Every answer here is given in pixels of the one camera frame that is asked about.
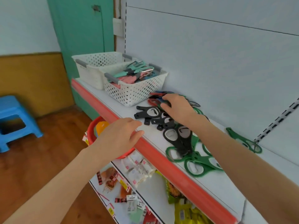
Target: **perforated basket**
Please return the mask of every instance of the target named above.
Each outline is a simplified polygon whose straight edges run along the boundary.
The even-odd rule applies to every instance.
[[[168,72],[162,68],[154,64],[150,64],[150,66],[153,66],[155,71],[159,72],[160,75],[134,84],[127,84],[118,80],[115,83],[121,86],[120,89],[109,83],[108,79],[104,77],[105,92],[126,107],[130,107],[149,98],[151,92],[162,89],[165,78],[168,75]]]
[[[89,85],[99,89],[104,89],[104,73],[114,72],[119,67],[123,68],[130,63],[125,60],[132,60],[132,57],[121,52],[100,52],[84,55],[72,56],[76,62],[80,78]]]

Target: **blue plastic stool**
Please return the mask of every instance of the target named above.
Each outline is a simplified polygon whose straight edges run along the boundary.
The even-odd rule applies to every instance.
[[[0,97],[0,120],[1,119],[15,119],[14,116],[19,116],[26,125],[23,129],[14,131],[9,134],[1,134],[0,132],[0,153],[7,152],[9,150],[7,143],[18,138],[24,137],[30,133],[36,135],[36,137],[43,136],[37,126],[34,118],[32,118],[26,109],[21,106],[15,96]]]

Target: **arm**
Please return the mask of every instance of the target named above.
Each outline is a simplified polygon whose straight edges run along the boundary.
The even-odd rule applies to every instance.
[[[192,130],[269,224],[299,223],[299,187],[259,156],[198,115],[184,97],[167,94],[161,107]]]
[[[91,146],[83,149],[4,224],[60,223],[92,176],[136,144],[144,132],[131,134],[140,125],[141,122],[131,118],[120,119],[109,125]]]

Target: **person's left hand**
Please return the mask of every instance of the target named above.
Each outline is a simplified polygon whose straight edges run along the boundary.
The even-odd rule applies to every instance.
[[[92,149],[95,158],[101,158],[106,163],[120,157],[131,149],[144,131],[132,133],[142,125],[132,118],[123,118],[107,126],[96,141],[88,147]]]

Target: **red shelf edge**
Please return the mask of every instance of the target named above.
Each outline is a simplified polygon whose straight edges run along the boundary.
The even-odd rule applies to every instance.
[[[119,119],[113,111],[100,102],[98,98],[86,90],[78,81],[72,79],[71,85],[107,122],[112,123]],[[135,148],[215,224],[238,223],[237,219],[225,207],[186,176],[157,149],[153,148],[146,139],[140,138]]]

